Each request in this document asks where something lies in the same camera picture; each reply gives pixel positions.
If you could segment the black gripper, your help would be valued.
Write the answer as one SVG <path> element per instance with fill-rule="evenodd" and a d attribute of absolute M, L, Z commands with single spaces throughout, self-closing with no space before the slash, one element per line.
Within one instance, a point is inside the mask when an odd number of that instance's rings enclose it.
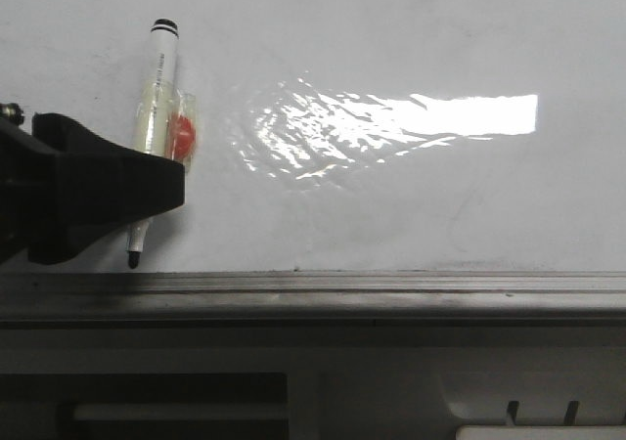
<path fill-rule="evenodd" d="M 110 142 L 76 120 L 1 109 L 1 261 L 66 262 L 109 233 L 184 204 L 182 164 Z"/>

